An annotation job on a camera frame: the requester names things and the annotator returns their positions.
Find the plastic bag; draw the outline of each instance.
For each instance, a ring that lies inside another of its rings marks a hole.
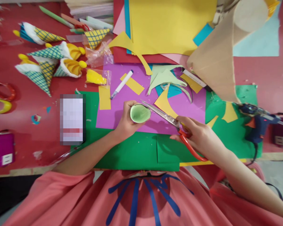
[[[97,50],[86,48],[87,65],[91,68],[114,64],[113,54],[107,42],[102,42]]]
[[[98,70],[92,68],[86,68],[86,83],[94,83],[101,86],[111,85],[111,75],[112,71],[108,70]]]

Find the glue gun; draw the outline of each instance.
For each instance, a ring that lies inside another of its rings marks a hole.
[[[281,124],[281,118],[277,115],[271,115],[268,111],[251,104],[237,104],[241,113],[251,116],[252,119],[246,126],[252,128],[251,132],[246,136],[246,140],[252,143],[260,143],[263,141],[266,129],[269,124]]]

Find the pink shirt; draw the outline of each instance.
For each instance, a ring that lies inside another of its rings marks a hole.
[[[69,176],[47,172],[5,222],[17,225],[280,225],[283,218],[235,195],[221,183],[206,190],[179,172],[105,171]]]

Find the red table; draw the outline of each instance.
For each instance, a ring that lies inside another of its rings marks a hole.
[[[18,23],[22,21],[62,37],[71,34],[67,26],[42,13],[39,5],[56,14],[69,15],[65,3],[22,4],[22,7],[16,4],[5,5],[11,11],[1,13],[4,18],[3,27],[0,28],[3,39],[15,39],[12,30],[18,30]],[[237,85],[257,84],[259,105],[270,112],[283,112],[283,3],[280,9],[280,24],[279,57],[234,59]],[[17,92],[16,99],[12,102],[12,110],[0,115],[0,130],[9,129],[15,134],[16,161],[0,168],[0,175],[8,175],[10,170],[14,169],[47,166],[57,157],[67,153],[69,146],[59,144],[59,112],[56,100],[60,94],[73,94],[76,88],[81,91],[98,91],[97,86],[92,84],[88,84],[87,88],[84,87],[84,75],[79,79],[53,78],[50,86],[52,98],[48,97],[14,68],[20,63],[17,57],[19,53],[29,53],[42,48],[44,47],[26,41],[23,45],[0,48],[0,82],[12,84]],[[46,108],[49,106],[51,111],[48,114]],[[34,114],[41,116],[38,125],[34,125],[31,121],[31,116]],[[266,136],[264,152],[283,152],[283,148],[277,148],[270,144],[269,140],[269,136]],[[33,153],[36,151],[42,151],[40,159],[34,157]]]

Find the green paper cup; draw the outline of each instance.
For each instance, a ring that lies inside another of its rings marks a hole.
[[[151,111],[145,105],[135,104],[131,107],[130,117],[135,123],[143,123],[151,116]]]

